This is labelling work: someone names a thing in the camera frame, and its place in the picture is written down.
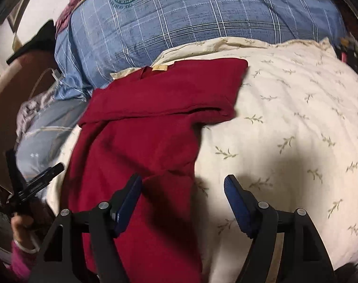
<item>silver bolt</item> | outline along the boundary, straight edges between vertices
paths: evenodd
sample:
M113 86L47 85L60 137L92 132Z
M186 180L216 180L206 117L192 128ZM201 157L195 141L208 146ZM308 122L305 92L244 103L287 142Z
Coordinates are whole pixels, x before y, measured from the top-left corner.
M304 209L297 209L297 213L298 213L298 215L301 215L301 216L304 216L307 214Z
M259 205L261 209L267 209L269 207L269 204L265 201L260 201L257 205Z
M63 209L60 214L61 216L66 216L66 215L69 215L70 211L68 209Z
M108 202L100 202L99 208L100 209L106 209L109 206Z

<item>cream floral sheet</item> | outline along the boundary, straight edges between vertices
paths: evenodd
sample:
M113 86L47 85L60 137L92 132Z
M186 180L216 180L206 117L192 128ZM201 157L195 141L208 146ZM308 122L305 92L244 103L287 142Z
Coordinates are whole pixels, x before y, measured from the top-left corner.
M202 129L195 165L193 222L205 279L234 282L251 244L223 192L228 174L276 209L306 209L335 269L358 261L358 75L336 58L328 39L270 45L217 38L164 51L152 66L230 57L249 63L237 116ZM74 130L59 161L68 162L79 132ZM59 177L48 191L56 213ZM267 282L276 277L281 246L278 237Z

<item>sweater sleeve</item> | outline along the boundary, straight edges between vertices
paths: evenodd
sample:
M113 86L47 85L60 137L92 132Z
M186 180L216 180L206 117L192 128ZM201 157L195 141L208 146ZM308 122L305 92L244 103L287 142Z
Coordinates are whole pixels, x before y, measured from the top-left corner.
M35 250L24 250L20 244L12 242L12 264L10 270L22 281L27 282L36 261Z

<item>hand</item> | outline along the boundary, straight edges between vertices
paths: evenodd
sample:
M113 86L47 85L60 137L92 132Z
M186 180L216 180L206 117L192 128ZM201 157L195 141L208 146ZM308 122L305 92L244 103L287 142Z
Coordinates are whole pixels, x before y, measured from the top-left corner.
M34 220L32 217L27 215L19 215L15 213L11 220L12 234L14 240L21 244L24 248L33 250L35 246L31 241L28 227L33 224Z

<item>gray pillow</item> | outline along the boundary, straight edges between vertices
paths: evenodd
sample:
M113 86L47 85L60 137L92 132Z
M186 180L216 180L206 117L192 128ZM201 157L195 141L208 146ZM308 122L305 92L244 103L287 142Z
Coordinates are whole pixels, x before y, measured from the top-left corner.
M27 182L53 165L86 107L81 99L59 100L35 116L16 152L17 166ZM45 196L46 190L38 193L43 201Z

